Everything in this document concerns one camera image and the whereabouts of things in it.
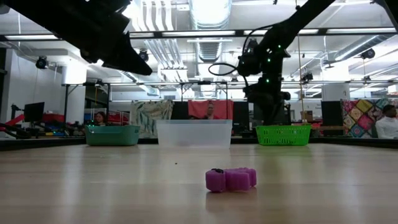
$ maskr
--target green basket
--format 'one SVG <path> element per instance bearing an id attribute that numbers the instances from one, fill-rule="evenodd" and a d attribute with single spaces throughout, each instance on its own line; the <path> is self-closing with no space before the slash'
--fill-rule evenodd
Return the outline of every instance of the green basket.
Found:
<path id="1" fill-rule="evenodd" d="M 257 138 L 263 146 L 305 146 L 310 139 L 310 125 L 257 126 Z"/>
<path id="2" fill-rule="evenodd" d="M 90 146 L 133 146 L 139 139 L 139 126 L 86 126 Z"/>

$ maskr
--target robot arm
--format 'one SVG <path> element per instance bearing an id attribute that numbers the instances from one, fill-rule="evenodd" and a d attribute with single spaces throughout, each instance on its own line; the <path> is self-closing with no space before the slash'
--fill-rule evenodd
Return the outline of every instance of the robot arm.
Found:
<path id="1" fill-rule="evenodd" d="M 389 13 L 398 29 L 398 1 L 375 0 Z M 244 77 L 262 72 L 258 83 L 243 89 L 248 102 L 256 103 L 264 113 L 264 125 L 272 124 L 275 112 L 290 99 L 290 93 L 282 92 L 283 59 L 290 57 L 286 48 L 294 41 L 300 30 L 321 14 L 334 0 L 308 0 L 287 20 L 269 29 L 254 53 L 243 54 L 239 58 L 238 73 Z"/>
<path id="2" fill-rule="evenodd" d="M 131 47 L 122 15 L 130 0 L 0 0 L 80 49 L 89 63 L 141 75 L 152 70 Z"/>

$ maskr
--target red backdrop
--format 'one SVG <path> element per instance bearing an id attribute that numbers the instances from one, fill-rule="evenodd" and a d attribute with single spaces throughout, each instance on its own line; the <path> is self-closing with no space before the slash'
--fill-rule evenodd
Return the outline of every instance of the red backdrop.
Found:
<path id="1" fill-rule="evenodd" d="M 214 104 L 214 116 L 227 119 L 227 100 L 188 101 L 188 114 L 196 118 L 204 118 L 207 106 L 211 101 Z M 228 119 L 233 119 L 234 102 L 228 100 Z"/>

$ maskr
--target purple toy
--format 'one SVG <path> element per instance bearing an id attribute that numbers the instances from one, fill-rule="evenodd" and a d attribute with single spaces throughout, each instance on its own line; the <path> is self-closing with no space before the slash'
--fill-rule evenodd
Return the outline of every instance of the purple toy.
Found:
<path id="1" fill-rule="evenodd" d="M 212 192 L 249 190 L 256 184 L 257 177 L 254 169 L 212 169 L 206 172 L 206 188 Z"/>

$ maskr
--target clear plastic bin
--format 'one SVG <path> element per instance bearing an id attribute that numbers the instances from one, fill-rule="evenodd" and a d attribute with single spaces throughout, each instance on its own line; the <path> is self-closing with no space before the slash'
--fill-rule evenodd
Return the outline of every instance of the clear plastic bin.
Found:
<path id="1" fill-rule="evenodd" d="M 231 145 L 232 120 L 158 120 L 160 147 L 223 147 Z"/>

